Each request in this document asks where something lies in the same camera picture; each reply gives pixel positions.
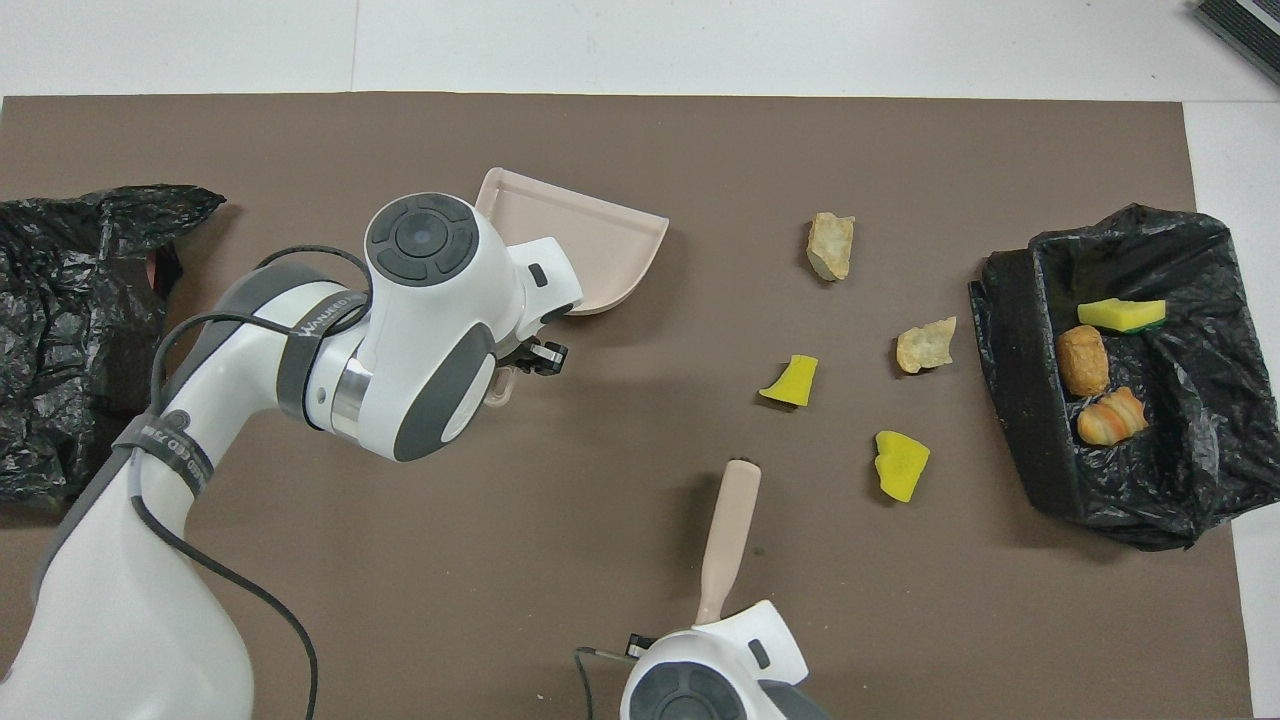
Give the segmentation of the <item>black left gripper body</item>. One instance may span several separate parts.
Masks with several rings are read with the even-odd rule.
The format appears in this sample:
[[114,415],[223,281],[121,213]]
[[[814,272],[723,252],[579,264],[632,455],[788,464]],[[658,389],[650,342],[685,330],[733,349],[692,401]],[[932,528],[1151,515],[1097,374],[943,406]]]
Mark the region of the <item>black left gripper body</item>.
[[558,375],[563,370],[568,351],[557,342],[529,338],[515,351],[515,368],[538,375]]

